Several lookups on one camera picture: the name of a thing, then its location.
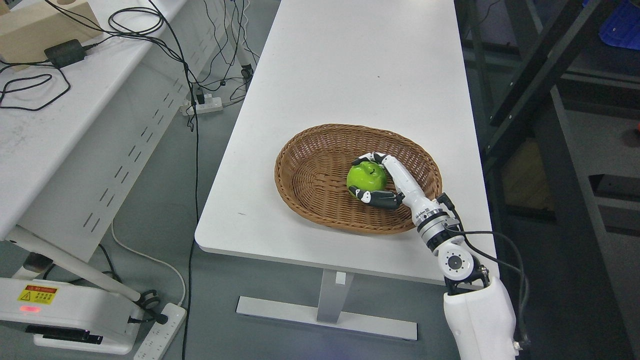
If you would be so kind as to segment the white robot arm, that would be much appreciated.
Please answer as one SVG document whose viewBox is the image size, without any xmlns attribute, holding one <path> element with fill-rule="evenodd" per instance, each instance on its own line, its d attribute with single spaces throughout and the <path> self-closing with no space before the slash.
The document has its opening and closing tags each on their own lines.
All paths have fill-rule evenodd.
<svg viewBox="0 0 640 360">
<path fill-rule="evenodd" d="M 462 360 L 514 360 L 516 316 L 509 294 L 496 276 L 463 246 L 458 218 L 418 190 L 406 198 L 418 234 L 436 257 L 446 293 L 443 307 Z"/>
</svg>

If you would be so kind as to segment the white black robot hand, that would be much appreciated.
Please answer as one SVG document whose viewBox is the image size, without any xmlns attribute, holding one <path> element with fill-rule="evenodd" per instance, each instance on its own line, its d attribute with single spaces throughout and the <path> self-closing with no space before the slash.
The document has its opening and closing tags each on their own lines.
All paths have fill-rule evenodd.
<svg viewBox="0 0 640 360">
<path fill-rule="evenodd" d="M 413 223 L 421 227 L 433 216 L 443 216 L 444 211 L 438 202 L 429 199 L 416 182 L 414 176 L 393 155 L 380 152 L 369 152 L 357 157 L 352 166 L 370 161 L 379 164 L 391 176 L 397 193 L 386 190 L 365 191 L 356 186 L 349 186 L 349 191 L 362 203 L 371 207 L 395 210 L 400 205 L 410 208 Z"/>
</svg>

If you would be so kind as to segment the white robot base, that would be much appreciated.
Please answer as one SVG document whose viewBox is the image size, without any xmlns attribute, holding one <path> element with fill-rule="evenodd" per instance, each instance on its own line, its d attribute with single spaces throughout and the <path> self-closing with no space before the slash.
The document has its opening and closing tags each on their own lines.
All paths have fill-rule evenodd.
<svg viewBox="0 0 640 360">
<path fill-rule="evenodd" d="M 145 315 L 167 323 L 166 315 L 153 311 L 154 291 L 137 292 L 23 227 L 16 226 L 6 239 L 93 283 L 42 280 L 26 268 L 1 279 L 1 319 L 27 324 L 37 346 L 127 354 Z"/>
</svg>

